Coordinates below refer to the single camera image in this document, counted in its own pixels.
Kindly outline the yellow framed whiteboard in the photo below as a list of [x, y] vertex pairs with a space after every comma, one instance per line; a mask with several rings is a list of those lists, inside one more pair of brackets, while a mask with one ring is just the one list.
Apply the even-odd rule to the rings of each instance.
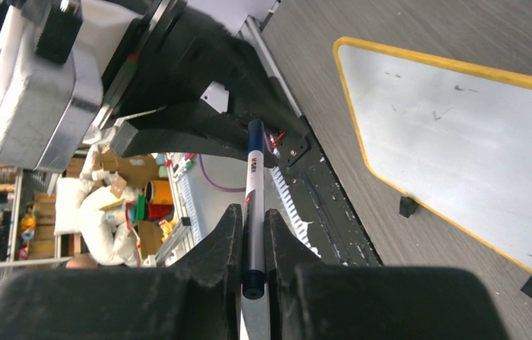
[[350, 37], [333, 55], [368, 170], [532, 274], [532, 76]]

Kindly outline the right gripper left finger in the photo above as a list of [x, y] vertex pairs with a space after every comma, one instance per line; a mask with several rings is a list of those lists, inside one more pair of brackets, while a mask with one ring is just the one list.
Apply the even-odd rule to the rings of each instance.
[[238, 339], [242, 207], [168, 267], [21, 271], [0, 282], [0, 339]]

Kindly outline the blue marker cap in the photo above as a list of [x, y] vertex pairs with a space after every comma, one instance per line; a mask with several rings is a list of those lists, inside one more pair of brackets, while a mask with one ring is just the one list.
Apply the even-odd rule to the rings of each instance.
[[249, 161], [264, 155], [264, 124], [261, 120], [252, 120], [248, 124], [248, 158]]

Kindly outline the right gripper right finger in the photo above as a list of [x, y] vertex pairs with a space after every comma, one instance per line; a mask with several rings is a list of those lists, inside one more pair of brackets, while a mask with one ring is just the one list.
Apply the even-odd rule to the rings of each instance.
[[482, 282], [427, 266], [325, 264], [281, 214], [264, 223], [273, 339], [507, 339]]

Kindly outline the white marker pen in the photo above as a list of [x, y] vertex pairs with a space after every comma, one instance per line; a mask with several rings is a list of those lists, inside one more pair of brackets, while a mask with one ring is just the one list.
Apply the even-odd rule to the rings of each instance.
[[248, 160], [244, 264], [242, 274], [242, 316], [249, 339], [268, 337], [264, 260], [264, 169], [263, 158], [251, 152]]

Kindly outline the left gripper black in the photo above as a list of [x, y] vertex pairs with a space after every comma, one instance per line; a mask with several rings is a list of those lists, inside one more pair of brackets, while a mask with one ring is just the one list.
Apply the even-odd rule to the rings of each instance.
[[109, 147], [126, 158], [196, 153], [245, 161], [248, 124], [304, 137], [254, 46], [185, 1], [155, 1], [127, 25], [103, 76], [104, 103], [125, 120]]

